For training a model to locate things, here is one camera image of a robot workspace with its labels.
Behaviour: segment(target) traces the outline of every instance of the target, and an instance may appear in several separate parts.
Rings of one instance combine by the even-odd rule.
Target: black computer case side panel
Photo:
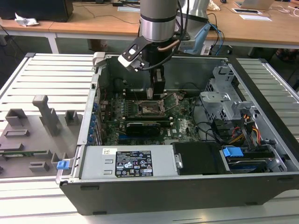
[[[60,183],[81,215],[261,205],[296,189],[299,175],[168,181]]]
[[[71,0],[1,0],[0,17],[15,18],[15,13],[24,18],[55,22],[67,22],[73,12]]]

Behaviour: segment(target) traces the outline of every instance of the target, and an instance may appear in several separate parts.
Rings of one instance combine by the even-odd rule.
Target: circuit board
[[[114,94],[104,102],[101,115],[105,127],[103,145],[170,145],[173,142],[199,141],[192,119],[192,99],[170,93],[162,100],[128,100]],[[127,136],[129,122],[157,122],[158,136]]]

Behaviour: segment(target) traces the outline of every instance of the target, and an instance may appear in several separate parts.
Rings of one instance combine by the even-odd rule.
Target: desk
[[[38,26],[22,27],[14,20],[2,20],[1,24],[10,35],[48,38],[51,50],[56,54],[59,53],[56,44],[58,37],[130,41],[136,38],[140,19],[139,13],[118,12],[118,8],[112,5],[84,3],[74,3],[73,5],[74,11],[67,23],[39,21],[40,25]],[[0,35],[5,34],[0,28]]]
[[[218,27],[225,35],[224,45],[246,46],[246,47],[266,47],[266,48],[290,48],[299,49],[299,17],[292,17],[275,9],[279,6],[288,8],[295,4],[288,2],[274,2],[272,10],[263,13],[261,16],[270,17],[272,21],[252,21],[244,20],[237,13],[231,12],[231,8],[238,8],[233,0],[227,4],[221,4],[220,0],[215,0],[221,10],[215,13]],[[215,24],[213,15],[209,15],[210,22]],[[217,34],[210,31],[206,38],[206,45],[211,45],[217,39]]]
[[[221,11],[208,11],[208,13],[216,14],[219,29],[225,35],[224,45],[299,49],[298,17],[270,10],[264,15],[271,16],[272,22],[243,20],[239,14],[234,14],[229,10],[236,8],[233,0],[229,0],[227,4],[221,4],[220,0],[215,0],[215,3],[220,5]],[[288,8],[289,4],[294,6],[292,3],[274,2],[273,7],[283,6],[293,11]],[[74,3],[73,15],[67,23],[40,21],[39,26],[25,28],[16,24],[15,21],[4,20],[3,27],[11,35],[46,37],[52,52],[59,53],[56,44],[58,37],[134,40],[138,32],[139,18],[139,13],[118,12],[117,7],[112,5],[90,6],[84,3]],[[209,15],[209,18],[212,23],[215,23],[213,15]],[[210,31],[205,45],[211,46],[216,38],[216,33]]]

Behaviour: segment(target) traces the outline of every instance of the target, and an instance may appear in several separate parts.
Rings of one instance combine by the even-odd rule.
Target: power supply label
[[[115,176],[153,176],[153,163],[150,151],[116,152]]]

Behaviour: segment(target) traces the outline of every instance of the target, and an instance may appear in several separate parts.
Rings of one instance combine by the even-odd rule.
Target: black plastic cover
[[[180,175],[225,174],[226,170],[220,155],[221,145],[216,142],[175,142],[175,154],[180,154],[183,168]]]

